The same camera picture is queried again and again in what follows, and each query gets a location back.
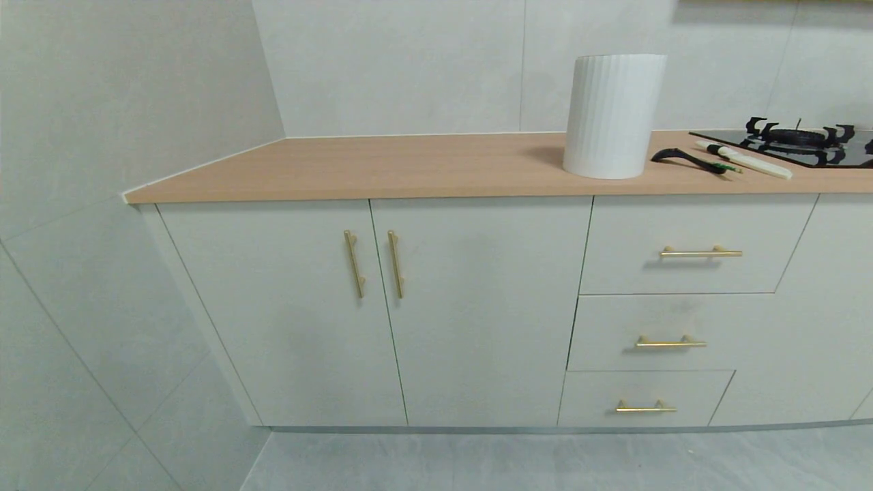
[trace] kitchen cabinet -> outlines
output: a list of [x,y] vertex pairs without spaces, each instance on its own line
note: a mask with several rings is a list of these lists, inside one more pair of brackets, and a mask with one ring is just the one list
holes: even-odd
[[160,212],[265,425],[406,425],[366,200]]
[[873,196],[821,195],[713,425],[848,419],[873,387]]
[[802,194],[596,197],[588,257],[597,260],[581,292],[771,293],[814,203]]
[[770,328],[775,301],[772,294],[581,296],[567,370],[735,370],[761,356],[753,340]]
[[372,201],[410,425],[556,424],[590,206]]
[[558,425],[706,426],[732,374],[731,370],[569,371]]

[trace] green object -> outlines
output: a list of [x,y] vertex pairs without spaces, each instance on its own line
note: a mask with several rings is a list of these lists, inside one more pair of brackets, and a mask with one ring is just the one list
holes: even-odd
[[726,163],[710,162],[710,164],[712,164],[714,167],[718,167],[719,169],[732,170],[734,172],[739,172],[740,174],[743,173],[743,170],[739,167],[733,167],[732,165],[727,165]]

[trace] black glass cooktop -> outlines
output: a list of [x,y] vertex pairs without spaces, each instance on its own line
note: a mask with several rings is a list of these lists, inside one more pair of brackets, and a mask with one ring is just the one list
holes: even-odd
[[752,118],[746,131],[713,129],[691,134],[804,167],[873,169],[873,131],[855,131],[850,125],[814,131],[778,125],[765,118]]

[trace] white ribbed vase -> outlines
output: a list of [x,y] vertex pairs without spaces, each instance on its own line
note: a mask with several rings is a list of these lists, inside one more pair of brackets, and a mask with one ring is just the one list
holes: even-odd
[[583,56],[576,60],[564,169],[595,179],[643,173],[666,55]]

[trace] gold drawer handle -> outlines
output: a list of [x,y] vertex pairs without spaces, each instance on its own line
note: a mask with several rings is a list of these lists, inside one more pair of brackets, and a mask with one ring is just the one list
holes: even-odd
[[615,412],[676,412],[678,411],[675,407],[669,407],[664,405],[661,399],[658,399],[655,402],[653,407],[628,407],[628,404],[624,402],[624,399],[618,401],[618,406],[615,408]]
[[358,257],[354,253],[354,245],[357,244],[358,238],[349,230],[345,231],[346,245],[348,246],[348,255],[352,258],[352,272],[354,273],[354,284],[358,287],[358,298],[364,298],[364,283],[366,278],[361,276],[358,271]]
[[711,251],[677,251],[667,245],[660,252],[662,258],[739,258],[742,251],[728,251],[721,245],[715,245]]
[[635,346],[637,348],[706,348],[706,341],[695,341],[686,334],[677,342],[652,342],[648,337],[641,335],[636,340]]
[[394,262],[394,280],[397,283],[397,296],[403,298],[403,277],[400,275],[400,261],[397,258],[397,241],[400,240],[393,230],[388,231],[388,244],[391,246],[391,259]]

